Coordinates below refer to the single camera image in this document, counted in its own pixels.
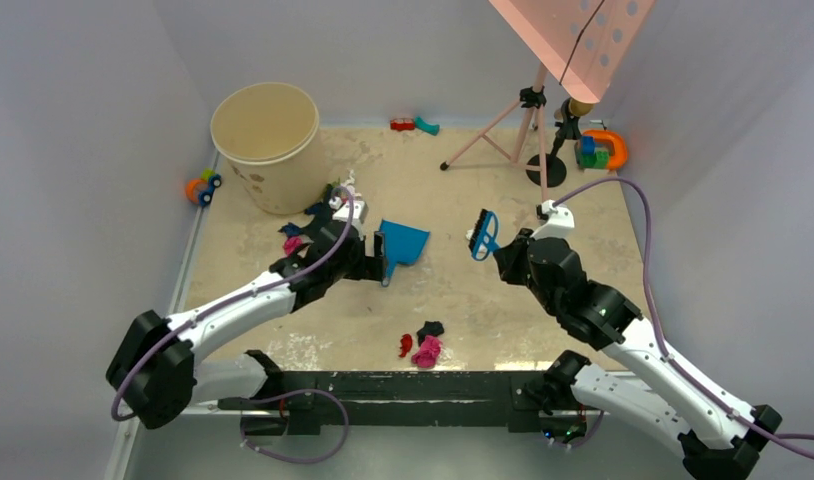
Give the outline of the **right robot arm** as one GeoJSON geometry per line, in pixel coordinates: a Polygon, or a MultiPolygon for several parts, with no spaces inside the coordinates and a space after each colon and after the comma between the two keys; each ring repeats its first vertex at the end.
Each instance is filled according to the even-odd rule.
{"type": "Polygon", "coordinates": [[[652,321],[615,288],[588,279],[568,242],[535,240],[523,229],[505,247],[488,241],[500,279],[528,288],[571,337],[619,362],[638,378],[628,382],[587,357],[564,351],[522,388],[545,411],[573,402],[595,407],[659,441],[695,479],[746,479],[782,422],[768,405],[752,406],[696,368],[679,373],[681,356],[657,345],[652,321]]]}

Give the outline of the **black paper scrap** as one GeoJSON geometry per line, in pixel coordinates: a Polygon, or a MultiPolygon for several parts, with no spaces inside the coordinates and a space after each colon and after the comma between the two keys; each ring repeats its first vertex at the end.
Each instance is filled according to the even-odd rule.
{"type": "Polygon", "coordinates": [[[428,336],[438,338],[444,332],[444,326],[440,321],[426,321],[424,325],[416,332],[418,345],[421,346],[428,336]]]}

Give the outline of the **blue dustpan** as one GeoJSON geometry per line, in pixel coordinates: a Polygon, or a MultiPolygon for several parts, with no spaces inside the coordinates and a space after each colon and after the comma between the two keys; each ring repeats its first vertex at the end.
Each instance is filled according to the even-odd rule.
{"type": "Polygon", "coordinates": [[[430,232],[388,220],[381,221],[378,232],[384,236],[387,262],[381,285],[388,287],[397,266],[412,266],[418,262],[430,232]]]}

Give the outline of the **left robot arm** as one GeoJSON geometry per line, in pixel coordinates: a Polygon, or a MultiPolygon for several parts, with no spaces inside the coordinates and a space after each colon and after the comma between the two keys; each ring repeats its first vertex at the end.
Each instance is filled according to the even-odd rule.
{"type": "Polygon", "coordinates": [[[356,228],[333,221],[302,252],[229,294],[168,317],[153,309],[137,315],[105,374],[115,391],[112,418],[138,418],[148,429],[170,423],[204,390],[198,367],[219,347],[320,300],[340,280],[382,282],[389,266],[386,235],[376,231],[370,239],[368,255],[356,228]]]}

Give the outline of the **red paper scrap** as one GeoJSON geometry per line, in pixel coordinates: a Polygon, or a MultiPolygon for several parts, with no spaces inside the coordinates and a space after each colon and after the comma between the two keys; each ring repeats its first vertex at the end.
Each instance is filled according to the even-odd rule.
{"type": "Polygon", "coordinates": [[[412,351],[414,345],[413,336],[409,333],[403,334],[399,340],[399,354],[400,358],[406,358],[412,351]]]}

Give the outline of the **blue hand brush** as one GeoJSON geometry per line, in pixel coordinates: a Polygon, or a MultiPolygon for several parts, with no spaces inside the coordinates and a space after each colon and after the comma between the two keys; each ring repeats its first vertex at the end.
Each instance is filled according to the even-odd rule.
{"type": "Polygon", "coordinates": [[[493,211],[482,209],[474,227],[467,234],[468,248],[473,260],[485,261],[499,249],[498,231],[497,215],[493,211]]]}

